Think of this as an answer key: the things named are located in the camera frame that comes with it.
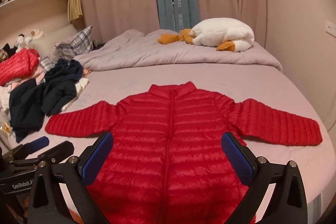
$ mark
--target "red puffer jacket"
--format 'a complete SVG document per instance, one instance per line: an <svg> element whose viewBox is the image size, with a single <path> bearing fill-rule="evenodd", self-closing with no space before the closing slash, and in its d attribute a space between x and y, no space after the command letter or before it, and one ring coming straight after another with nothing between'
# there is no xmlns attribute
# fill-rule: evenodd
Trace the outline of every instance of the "red puffer jacket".
<svg viewBox="0 0 336 224"><path fill-rule="evenodd" d="M39 54L34 49L23 48L11 58L0 63L0 86L14 78L22 78L33 73L40 63Z"/></svg>
<svg viewBox="0 0 336 224"><path fill-rule="evenodd" d="M247 190L221 149L226 131L243 144L241 135L283 145L322 141L312 119L253 99L235 103L191 82L59 114L45 130L71 137L113 132L114 147L88 187L112 224L223 224Z"/></svg>

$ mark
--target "plush toy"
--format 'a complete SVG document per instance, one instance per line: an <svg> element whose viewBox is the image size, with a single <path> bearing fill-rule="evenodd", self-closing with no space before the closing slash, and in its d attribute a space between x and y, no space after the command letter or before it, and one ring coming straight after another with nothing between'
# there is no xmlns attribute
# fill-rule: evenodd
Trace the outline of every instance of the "plush toy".
<svg viewBox="0 0 336 224"><path fill-rule="evenodd" d="M31 35L32 39L35 40L35 39L39 39L39 38L43 37L44 32L41 31L41 30L32 30L30 32L30 35Z"/></svg>
<svg viewBox="0 0 336 224"><path fill-rule="evenodd" d="M0 49L0 63L7 59L8 59L8 53L5 50Z"/></svg>
<svg viewBox="0 0 336 224"><path fill-rule="evenodd" d="M14 43L14 46L17 47L16 52L21 51L23 48L30 49L31 47L29 46L29 43L43 36L44 32L40 30L32 30L30 35L27 37L25 37L23 34L20 34Z"/></svg>
<svg viewBox="0 0 336 224"><path fill-rule="evenodd" d="M197 46L217 47L218 51L243 52L248 50L254 42L251 27L233 18L210 18L203 20L189 31L189 35L182 30L181 35L163 34L157 40L161 44L175 41L186 41Z"/></svg>
<svg viewBox="0 0 336 224"><path fill-rule="evenodd" d="M14 43L14 46L17 47L16 51L15 52L19 52L21 51L26 45L26 42L25 42L25 35L24 34L20 34L16 40L15 40L15 43Z"/></svg>

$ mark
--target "pillow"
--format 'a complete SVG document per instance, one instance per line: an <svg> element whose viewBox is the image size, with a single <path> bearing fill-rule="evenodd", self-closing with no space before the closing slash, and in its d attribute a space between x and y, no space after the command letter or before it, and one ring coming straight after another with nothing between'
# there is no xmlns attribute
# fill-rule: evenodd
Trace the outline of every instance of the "pillow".
<svg viewBox="0 0 336 224"><path fill-rule="evenodd" d="M40 65L41 65L44 72L47 72L50 69L52 69L53 67L55 67L55 64L51 61L49 56L46 56L46 57L42 58L41 61L40 61Z"/></svg>
<svg viewBox="0 0 336 224"><path fill-rule="evenodd" d="M77 33L76 28L70 24L60 30L46 34L44 37L29 43L29 48L37 50L41 58L51 56L56 43Z"/></svg>
<svg viewBox="0 0 336 224"><path fill-rule="evenodd" d="M93 49L91 29L92 26L86 27L76 35L58 43L50 57L52 62L56 63L60 58L71 60L76 55L91 52Z"/></svg>

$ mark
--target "bedroom wall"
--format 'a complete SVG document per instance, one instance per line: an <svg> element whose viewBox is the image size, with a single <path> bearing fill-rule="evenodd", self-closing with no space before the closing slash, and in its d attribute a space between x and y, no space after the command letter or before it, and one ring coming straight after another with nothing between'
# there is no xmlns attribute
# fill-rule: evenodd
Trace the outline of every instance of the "bedroom wall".
<svg viewBox="0 0 336 224"><path fill-rule="evenodd" d="M48 33L67 25L69 25L67 0L47 0L34 6L14 10L0 17L0 48L6 43L12 46L21 33L29 35L33 29Z"/></svg>
<svg viewBox="0 0 336 224"><path fill-rule="evenodd" d="M267 6L266 49L331 128L336 120L336 111L332 111L336 38L325 32L324 24L326 20L336 24L336 0L267 0ZM335 148L336 128L329 134ZM323 210L335 190L336 178L323 193Z"/></svg>

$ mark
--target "jacket zipper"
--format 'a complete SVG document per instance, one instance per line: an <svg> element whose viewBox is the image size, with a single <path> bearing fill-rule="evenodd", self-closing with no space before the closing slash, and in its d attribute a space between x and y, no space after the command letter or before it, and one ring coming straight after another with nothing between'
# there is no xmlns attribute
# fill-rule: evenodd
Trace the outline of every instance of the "jacket zipper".
<svg viewBox="0 0 336 224"><path fill-rule="evenodd" d="M166 223L166 211L167 211L167 201L168 201L168 173L169 173L169 146L170 141L173 136L173 125L174 125L174 108L175 108L175 91L170 92L170 103L169 103L169 119L168 119L168 132L166 140L166 151L165 151L165 162L164 162L164 174L162 181L162 196L161 196L161 206L159 214L159 223Z"/></svg>

